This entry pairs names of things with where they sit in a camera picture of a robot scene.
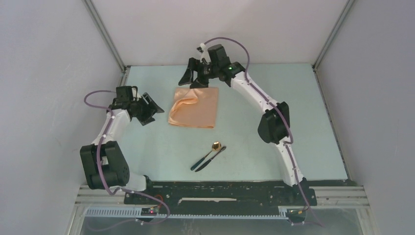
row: utensil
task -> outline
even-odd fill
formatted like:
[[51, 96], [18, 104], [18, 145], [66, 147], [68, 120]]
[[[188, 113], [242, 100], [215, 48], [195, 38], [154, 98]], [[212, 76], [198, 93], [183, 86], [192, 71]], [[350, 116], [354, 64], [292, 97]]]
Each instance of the utensil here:
[[213, 143], [212, 144], [212, 150], [208, 153], [208, 154], [206, 154], [206, 156], [204, 156], [204, 157], [202, 157], [198, 162], [196, 162], [195, 163], [195, 165], [193, 165], [191, 168], [190, 168], [190, 170], [194, 170], [194, 169], [196, 169], [196, 167], [198, 166], [198, 165], [200, 165], [200, 163], [202, 163], [204, 160], [205, 160], [205, 158], [207, 157], [207, 156], [209, 156], [209, 154], [212, 152], [212, 151], [218, 151], [220, 148], [222, 147], [222, 145], [220, 144], [220, 142], [215, 142], [215, 143]]
[[218, 156], [225, 149], [226, 149], [226, 146], [223, 146], [219, 150], [219, 152], [217, 152], [215, 155], [213, 155], [213, 157], [211, 157], [209, 160], [207, 160], [205, 163], [203, 163], [203, 165], [201, 165], [199, 168], [197, 168], [197, 170], [195, 170], [195, 172], [198, 172], [198, 171], [202, 170], [203, 168], [205, 168], [213, 159], [215, 159], [216, 156]]

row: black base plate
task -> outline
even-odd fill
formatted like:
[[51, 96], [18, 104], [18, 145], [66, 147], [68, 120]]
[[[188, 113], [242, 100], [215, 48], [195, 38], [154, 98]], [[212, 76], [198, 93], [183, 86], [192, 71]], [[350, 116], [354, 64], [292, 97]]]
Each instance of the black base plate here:
[[[356, 186], [353, 181], [308, 181], [309, 186]], [[145, 193], [161, 195], [172, 214], [278, 215], [278, 206], [304, 206], [302, 196], [282, 181], [265, 182], [163, 182], [153, 181]], [[317, 205], [313, 189], [304, 193], [311, 206]], [[182, 198], [234, 198], [236, 201], [185, 201]], [[129, 194], [127, 205], [155, 204], [151, 199]], [[161, 207], [160, 213], [166, 213]]]

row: black motor joint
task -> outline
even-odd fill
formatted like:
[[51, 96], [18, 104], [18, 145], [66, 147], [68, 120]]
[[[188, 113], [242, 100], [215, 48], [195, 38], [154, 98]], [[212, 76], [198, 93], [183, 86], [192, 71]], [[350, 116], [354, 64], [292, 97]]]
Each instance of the black motor joint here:
[[[190, 88], [207, 88], [209, 79], [219, 78], [229, 87], [231, 79], [238, 73], [245, 71], [245, 68], [239, 62], [231, 63], [230, 58], [226, 55], [225, 48], [221, 44], [211, 46], [207, 49], [210, 57], [210, 63], [200, 61], [195, 58], [189, 58], [186, 71], [179, 81], [179, 86], [190, 84]], [[193, 77], [193, 72], [197, 72], [197, 77]]]
[[130, 119], [137, 118], [143, 126], [155, 121], [154, 114], [164, 113], [164, 110], [154, 102], [149, 94], [144, 93], [140, 98], [137, 98], [137, 93], [134, 93], [133, 89], [136, 89], [137, 92], [137, 87], [117, 87], [116, 98], [113, 99], [109, 108], [127, 110]]
[[316, 206], [317, 199], [315, 196], [316, 194], [314, 192], [314, 189], [310, 188], [310, 184], [305, 177], [299, 180], [300, 180], [299, 185], [292, 185], [292, 186], [286, 185], [285, 189], [287, 192], [287, 197], [291, 197], [292, 201], [304, 200], [301, 194], [301, 190], [300, 190], [300, 186], [301, 186], [301, 189], [304, 192], [304, 195], [307, 201], [310, 203], [311, 206]]

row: transparent panel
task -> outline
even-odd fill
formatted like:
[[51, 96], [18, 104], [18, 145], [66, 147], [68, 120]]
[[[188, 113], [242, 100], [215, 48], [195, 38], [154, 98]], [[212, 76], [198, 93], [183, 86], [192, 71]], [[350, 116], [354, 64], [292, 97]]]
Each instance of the transparent panel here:
[[[354, 209], [320, 209], [316, 215], [325, 228], [317, 225], [291, 226], [286, 220], [259, 219], [168, 219], [157, 225], [141, 225], [127, 222], [117, 227], [94, 232], [91, 229], [104, 229], [125, 218], [86, 217], [81, 234], [83, 235], [361, 235], [359, 219]], [[313, 221], [308, 213], [306, 221]]]

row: black handle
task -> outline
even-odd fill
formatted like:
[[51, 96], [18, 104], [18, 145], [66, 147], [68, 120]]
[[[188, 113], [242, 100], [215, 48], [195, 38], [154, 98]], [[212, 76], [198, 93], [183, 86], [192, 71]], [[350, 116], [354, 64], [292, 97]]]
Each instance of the black handle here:
[[192, 168], [190, 168], [190, 170], [194, 170], [194, 169], [196, 169], [196, 167], [200, 164], [200, 163], [202, 163], [204, 160], [205, 160], [205, 158], [207, 157], [207, 156], [209, 156], [209, 154], [212, 152], [212, 150], [210, 151], [210, 152], [208, 152], [204, 157], [202, 157], [198, 162], [196, 162], [195, 163], [195, 165], [193, 165], [192, 166]]
[[196, 167], [198, 165], [200, 165], [200, 163], [202, 163], [205, 160], [206, 156], [202, 157], [198, 162], [195, 163], [195, 165], [192, 166], [192, 168], [190, 170], [194, 170], [196, 169]]
[[203, 163], [203, 165], [201, 165], [199, 168], [197, 168], [197, 170], [195, 170], [195, 172], [198, 172], [198, 171], [202, 170], [203, 168], [205, 168], [211, 161], [212, 161], [212, 159], [207, 160], [205, 163]]

